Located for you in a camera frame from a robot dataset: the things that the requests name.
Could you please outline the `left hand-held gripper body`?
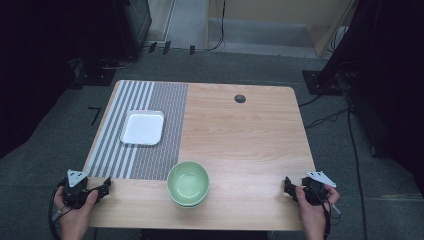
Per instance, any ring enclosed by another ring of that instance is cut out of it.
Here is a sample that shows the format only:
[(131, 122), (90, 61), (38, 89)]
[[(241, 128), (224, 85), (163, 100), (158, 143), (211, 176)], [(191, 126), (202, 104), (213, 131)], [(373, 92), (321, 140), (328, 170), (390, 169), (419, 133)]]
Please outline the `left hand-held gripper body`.
[(69, 169), (63, 192), (63, 201), (67, 207), (80, 209), (86, 203), (90, 190), (87, 188), (88, 174)]

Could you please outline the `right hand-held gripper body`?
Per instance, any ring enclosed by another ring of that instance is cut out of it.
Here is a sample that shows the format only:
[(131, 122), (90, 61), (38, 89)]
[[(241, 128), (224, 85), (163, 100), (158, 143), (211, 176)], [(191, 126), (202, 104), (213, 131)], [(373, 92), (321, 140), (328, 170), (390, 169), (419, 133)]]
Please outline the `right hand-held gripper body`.
[(327, 199), (328, 190), (325, 186), (337, 187), (323, 171), (306, 172), (306, 176), (302, 179), (303, 190), (306, 200), (314, 206), (321, 205)]

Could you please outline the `person's right hand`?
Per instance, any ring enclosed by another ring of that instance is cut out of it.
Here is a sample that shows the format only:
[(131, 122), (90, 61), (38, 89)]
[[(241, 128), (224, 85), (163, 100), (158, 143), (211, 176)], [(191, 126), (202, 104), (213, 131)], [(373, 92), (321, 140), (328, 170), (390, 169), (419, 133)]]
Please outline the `person's right hand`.
[(330, 213), (332, 206), (339, 200), (340, 194), (335, 188), (328, 185), (326, 185), (325, 188), (329, 191), (329, 193), (327, 196), (327, 201), (324, 203), (324, 206), (311, 205), (306, 200), (303, 188), (300, 186), (297, 186), (295, 188), (296, 197), (300, 206), (301, 220), (305, 225), (326, 224), (326, 217), (324, 216), (324, 213)]

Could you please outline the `person's left hand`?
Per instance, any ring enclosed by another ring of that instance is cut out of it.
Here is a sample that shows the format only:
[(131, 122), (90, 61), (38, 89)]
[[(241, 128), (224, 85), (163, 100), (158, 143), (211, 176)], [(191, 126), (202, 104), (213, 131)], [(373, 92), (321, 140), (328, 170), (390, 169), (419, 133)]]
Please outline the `person's left hand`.
[(65, 206), (63, 201), (63, 191), (64, 187), (60, 186), (54, 197), (54, 204), (56, 207), (59, 210), (67, 212), (67, 214), (59, 219), (62, 231), (85, 231), (90, 221), (92, 209), (97, 201), (98, 191), (92, 191), (88, 195), (85, 204), (80, 209), (76, 210), (71, 210), (69, 207)]

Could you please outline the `white square plate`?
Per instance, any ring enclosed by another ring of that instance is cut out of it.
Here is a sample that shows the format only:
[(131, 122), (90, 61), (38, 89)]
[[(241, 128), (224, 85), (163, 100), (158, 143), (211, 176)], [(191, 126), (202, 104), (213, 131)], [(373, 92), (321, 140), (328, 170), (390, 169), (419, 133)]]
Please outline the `white square plate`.
[(126, 114), (120, 140), (124, 144), (156, 145), (162, 139), (165, 116), (161, 111), (132, 110)]

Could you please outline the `grey striped placemat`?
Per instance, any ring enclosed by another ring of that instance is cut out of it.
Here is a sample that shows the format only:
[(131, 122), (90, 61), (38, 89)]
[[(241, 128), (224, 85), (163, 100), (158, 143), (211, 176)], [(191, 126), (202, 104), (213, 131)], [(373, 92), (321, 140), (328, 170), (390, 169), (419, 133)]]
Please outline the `grey striped placemat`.
[[(116, 83), (84, 171), (91, 177), (164, 180), (178, 162), (188, 86), (184, 83), (121, 80)], [(132, 110), (161, 111), (161, 141), (124, 144), (120, 134)]]

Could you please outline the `green bowl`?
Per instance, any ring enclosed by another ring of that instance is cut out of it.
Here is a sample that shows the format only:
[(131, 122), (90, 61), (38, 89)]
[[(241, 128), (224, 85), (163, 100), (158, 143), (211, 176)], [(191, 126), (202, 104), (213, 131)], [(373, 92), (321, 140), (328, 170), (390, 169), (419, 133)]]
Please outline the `green bowl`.
[(209, 188), (208, 172), (198, 162), (180, 162), (168, 173), (168, 195), (181, 207), (193, 208), (200, 205), (207, 197)]

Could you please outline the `dark curtain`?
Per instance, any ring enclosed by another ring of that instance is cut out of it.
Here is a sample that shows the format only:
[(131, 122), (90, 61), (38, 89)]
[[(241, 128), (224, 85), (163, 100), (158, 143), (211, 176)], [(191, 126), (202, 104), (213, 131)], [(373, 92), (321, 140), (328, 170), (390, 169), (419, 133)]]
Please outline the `dark curtain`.
[(74, 82), (69, 61), (112, 0), (0, 0), (0, 159), (24, 144)]
[(370, 140), (413, 175), (424, 197), (424, 0), (359, 0), (321, 73), (353, 71), (351, 93)]

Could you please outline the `black cabinet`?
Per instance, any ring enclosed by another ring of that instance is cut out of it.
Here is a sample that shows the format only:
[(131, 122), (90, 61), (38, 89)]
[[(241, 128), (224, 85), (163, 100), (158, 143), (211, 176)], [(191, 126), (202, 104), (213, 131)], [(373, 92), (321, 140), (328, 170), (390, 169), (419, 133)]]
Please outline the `black cabinet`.
[(152, 23), (148, 0), (112, 0), (117, 19), (120, 52), (137, 57)]

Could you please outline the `black stand base plate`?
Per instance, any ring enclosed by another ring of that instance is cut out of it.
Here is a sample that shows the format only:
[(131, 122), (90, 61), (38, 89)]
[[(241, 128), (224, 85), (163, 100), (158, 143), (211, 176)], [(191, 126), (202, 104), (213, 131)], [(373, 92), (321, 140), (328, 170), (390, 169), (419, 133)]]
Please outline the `black stand base plate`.
[(109, 86), (114, 78), (115, 69), (104, 65), (98, 59), (77, 59), (74, 66), (73, 88), (83, 86)]
[(309, 70), (303, 70), (302, 75), (311, 95), (341, 96), (343, 94), (335, 76), (328, 77), (320, 71)]

